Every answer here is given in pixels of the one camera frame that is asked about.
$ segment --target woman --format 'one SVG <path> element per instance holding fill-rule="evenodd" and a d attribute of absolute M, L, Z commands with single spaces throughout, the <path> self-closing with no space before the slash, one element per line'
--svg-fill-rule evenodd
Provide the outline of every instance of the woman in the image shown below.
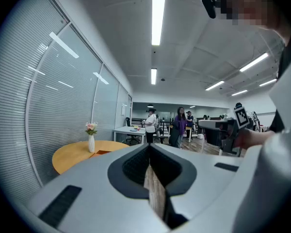
<path fill-rule="evenodd" d="M 185 131 L 185 125 L 186 125 L 186 118 L 185 118 L 185 114 L 184 114 L 184 108 L 183 107 L 179 107 L 177 110 L 178 115 L 175 117 L 175 121 L 179 122 L 179 132 L 180 135 L 178 137 L 178 140 L 176 142 L 176 147 L 181 149 L 181 142 L 183 139 L 183 134 Z"/>
<path fill-rule="evenodd" d="M 152 143 L 153 142 L 153 134 L 155 133 L 155 124 L 156 124 L 156 115 L 154 112 L 156 109 L 150 108 L 149 109 L 149 117 L 145 122 L 145 135 L 146 135 L 146 142 Z"/>

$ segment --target white desk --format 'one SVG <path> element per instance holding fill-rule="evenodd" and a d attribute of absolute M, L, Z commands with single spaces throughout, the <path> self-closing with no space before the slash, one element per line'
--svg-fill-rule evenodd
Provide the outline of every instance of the white desk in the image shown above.
<path fill-rule="evenodd" d="M 116 141 L 116 133 L 133 134 L 133 135 L 140 135 L 142 137 L 141 144 L 143 144 L 144 140 L 145 140 L 146 129 L 145 128 L 140 128 L 139 131 L 130 131 L 133 128 L 134 127 L 124 126 L 124 127 L 117 128 L 117 129 L 113 130 L 113 132 L 114 132 L 114 139 L 113 140 Z"/>

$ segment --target round wooden table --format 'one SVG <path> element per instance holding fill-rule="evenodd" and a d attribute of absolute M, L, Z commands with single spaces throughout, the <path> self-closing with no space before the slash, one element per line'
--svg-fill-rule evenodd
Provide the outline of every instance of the round wooden table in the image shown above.
<path fill-rule="evenodd" d="M 75 142 L 58 149 L 53 154 L 52 163 L 55 170 L 59 174 L 62 174 L 75 164 L 99 155 L 97 154 L 98 151 L 113 152 L 126 147 L 129 146 L 120 142 L 95 141 L 95 153 L 90 153 L 88 150 L 88 141 Z"/>

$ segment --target wooden floor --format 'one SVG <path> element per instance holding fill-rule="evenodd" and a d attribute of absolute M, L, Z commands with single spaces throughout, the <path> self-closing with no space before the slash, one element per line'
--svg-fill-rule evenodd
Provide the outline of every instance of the wooden floor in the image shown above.
<path fill-rule="evenodd" d="M 164 140 L 165 144 L 168 144 L 168 138 Z M 193 138 L 191 142 L 187 139 L 182 140 L 182 150 L 183 151 L 193 151 L 193 152 L 201 152 L 202 148 L 202 140 L 198 138 Z M 204 153 L 206 154 L 219 154 L 219 148 L 210 145 L 205 142 L 204 145 Z M 244 157 L 246 150 L 242 150 L 241 157 Z M 222 155 L 226 156 L 234 156 L 233 154 L 224 153 Z M 151 208 L 157 213 L 157 215 L 162 218 L 164 212 L 164 205 L 165 205 L 165 189 L 158 180 L 157 176 L 153 172 L 151 166 L 147 169 L 145 173 L 145 184 L 144 187 L 149 190 L 149 197 L 150 197 L 150 206 Z"/>

